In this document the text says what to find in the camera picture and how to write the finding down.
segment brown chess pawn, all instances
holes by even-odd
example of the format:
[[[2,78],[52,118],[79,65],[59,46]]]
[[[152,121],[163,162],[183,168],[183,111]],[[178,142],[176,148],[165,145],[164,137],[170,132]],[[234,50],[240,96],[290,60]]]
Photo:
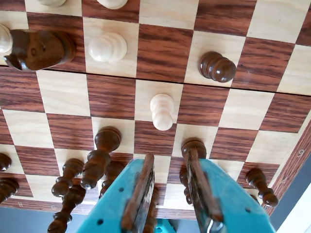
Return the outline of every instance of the brown chess pawn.
[[[232,61],[213,51],[205,53],[199,62],[200,74],[220,83],[232,80],[236,70]]]
[[[95,136],[97,150],[93,150],[87,156],[87,162],[83,167],[81,186],[85,189],[96,187],[97,181],[103,177],[107,166],[111,162],[109,153],[116,150],[121,143],[120,132],[112,127],[105,127]]]
[[[0,153],[0,171],[6,171],[12,163],[12,160],[5,154]]]
[[[48,233],[64,233],[67,229],[67,224],[71,222],[70,215],[73,209],[81,204],[86,194],[86,190],[80,185],[74,185],[69,189],[68,193],[62,197],[62,210],[54,214],[54,221],[49,225]]]
[[[250,186],[256,188],[258,196],[262,199],[263,203],[269,207],[276,207],[278,199],[274,195],[274,191],[268,188],[266,177],[259,168],[253,168],[246,174],[246,181]]]
[[[152,198],[148,210],[148,215],[145,222],[145,227],[142,233],[153,233],[155,231],[155,227],[157,225],[156,218],[154,217],[154,212],[156,210],[156,205],[159,201],[159,191],[154,188],[154,192],[152,193]]]
[[[101,198],[104,195],[104,193],[107,191],[110,185],[122,172],[123,168],[124,168],[123,164],[116,161],[111,161],[111,163],[107,166],[107,170],[104,175],[105,180],[102,184],[102,189],[99,198]]]
[[[63,176],[56,179],[56,184],[52,187],[55,197],[63,197],[73,186],[72,179],[82,173],[84,163],[78,159],[69,159],[63,165]]]
[[[18,183],[11,178],[0,178],[0,203],[15,195]]]

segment wooden chess piece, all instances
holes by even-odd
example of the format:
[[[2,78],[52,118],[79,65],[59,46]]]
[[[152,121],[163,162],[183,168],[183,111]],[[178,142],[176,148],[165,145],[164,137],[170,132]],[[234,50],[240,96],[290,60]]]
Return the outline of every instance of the wooden chess piece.
[[[80,185],[74,185],[69,189],[68,193],[62,197],[62,210],[54,214],[54,221],[49,225],[48,233],[64,233],[67,229],[67,224],[71,222],[70,215],[73,209],[81,204],[86,194],[86,190]]]
[[[11,164],[12,160],[9,158],[9,156],[0,153],[0,171],[6,171]]]
[[[205,53],[199,62],[200,74],[220,83],[232,80],[236,70],[232,61],[213,51]]]
[[[63,197],[73,186],[72,179],[82,173],[84,163],[78,159],[69,159],[63,165],[63,176],[56,179],[56,184],[52,187],[55,197]]]
[[[263,203],[269,207],[276,207],[278,199],[274,195],[274,191],[268,188],[266,177],[259,168],[253,168],[246,174],[246,181],[250,186],[256,188],[258,196],[262,199]]]
[[[36,71],[70,62],[75,56],[75,44],[64,32],[11,30],[13,45],[4,56],[7,65],[21,71]]]
[[[121,143],[120,132],[113,127],[105,127],[95,136],[97,150],[93,150],[87,156],[87,162],[83,167],[81,186],[87,190],[96,187],[97,181],[103,177],[107,166],[111,162],[109,153],[116,150]]]
[[[154,192],[152,193],[151,202],[148,210],[148,215],[145,222],[145,227],[142,233],[153,233],[155,232],[155,227],[157,225],[156,218],[154,217],[154,213],[156,210],[156,205],[159,201],[159,191],[154,188]]]
[[[102,189],[99,198],[101,198],[104,195],[104,193],[115,181],[115,179],[119,176],[119,174],[122,172],[123,169],[124,169],[123,164],[116,161],[111,161],[111,163],[107,166],[107,170],[104,175],[105,180],[102,184]]]
[[[0,178],[0,203],[15,195],[18,183],[11,178]]]

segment hole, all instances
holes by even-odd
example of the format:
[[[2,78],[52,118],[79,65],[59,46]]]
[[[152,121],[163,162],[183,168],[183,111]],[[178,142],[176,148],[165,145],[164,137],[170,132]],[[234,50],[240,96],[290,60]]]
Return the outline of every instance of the hole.
[[[104,223],[104,220],[103,219],[98,219],[97,220],[97,225],[100,226]]]

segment white chess pawn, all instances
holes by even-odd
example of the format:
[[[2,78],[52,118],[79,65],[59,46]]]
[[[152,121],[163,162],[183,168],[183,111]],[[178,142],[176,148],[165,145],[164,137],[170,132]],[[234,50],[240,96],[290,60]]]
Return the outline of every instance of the white chess pawn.
[[[152,120],[156,129],[165,131],[173,125],[174,101],[166,94],[154,96],[150,102]]]
[[[12,49],[13,39],[10,30],[0,24],[0,53],[8,52]]]
[[[97,0],[101,5],[108,9],[116,10],[122,8],[127,0]]]
[[[121,60],[127,52],[125,39],[116,33],[105,33],[91,40],[88,52],[98,62],[115,62]]]

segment chessboard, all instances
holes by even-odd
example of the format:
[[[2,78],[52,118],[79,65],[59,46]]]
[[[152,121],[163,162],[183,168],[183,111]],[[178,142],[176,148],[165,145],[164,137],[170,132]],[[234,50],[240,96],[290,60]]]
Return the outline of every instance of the chessboard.
[[[121,132],[112,160],[155,155],[157,217],[195,219],[179,171],[181,145],[197,137],[207,159],[248,192],[246,173],[259,167],[279,197],[311,152],[311,0],[128,0],[110,10],[96,0],[67,0],[58,8],[36,0],[1,0],[0,23],[10,30],[59,30],[76,44],[70,62],[19,72],[0,58],[0,152],[12,159],[0,177],[20,189],[0,206],[58,211],[51,193],[69,158],[87,161],[105,126]],[[92,60],[90,40],[120,34],[126,56]],[[198,71],[216,51],[237,67],[219,83]],[[174,101],[173,126],[153,126],[150,101]],[[73,212],[87,214],[101,189],[88,190]]]

